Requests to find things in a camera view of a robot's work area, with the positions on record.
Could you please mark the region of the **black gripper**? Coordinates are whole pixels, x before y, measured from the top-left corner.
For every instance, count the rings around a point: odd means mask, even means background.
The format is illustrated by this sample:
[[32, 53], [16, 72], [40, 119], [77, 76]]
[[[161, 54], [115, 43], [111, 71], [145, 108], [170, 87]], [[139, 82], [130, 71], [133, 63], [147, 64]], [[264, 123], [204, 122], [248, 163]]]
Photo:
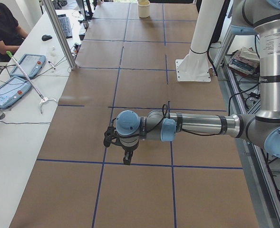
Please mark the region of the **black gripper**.
[[103, 144], [105, 147], [110, 147], [111, 144], [121, 146], [125, 150], [123, 164], [130, 165], [133, 151], [138, 148], [139, 134], [122, 136], [117, 134], [115, 127], [109, 126], [104, 133]]

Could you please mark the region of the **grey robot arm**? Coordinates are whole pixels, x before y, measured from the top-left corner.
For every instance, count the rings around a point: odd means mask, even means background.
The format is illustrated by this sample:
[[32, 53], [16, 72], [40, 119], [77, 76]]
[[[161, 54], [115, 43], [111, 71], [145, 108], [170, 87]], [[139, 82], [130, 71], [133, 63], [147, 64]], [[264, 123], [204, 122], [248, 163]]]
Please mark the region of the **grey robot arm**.
[[104, 146], [124, 149], [129, 165], [140, 140], [173, 141], [179, 132], [199, 136], [229, 135], [247, 140], [280, 158], [280, 0], [236, 0], [231, 31], [260, 37], [260, 109], [255, 114], [170, 113], [167, 105], [147, 116], [122, 111], [104, 134]]

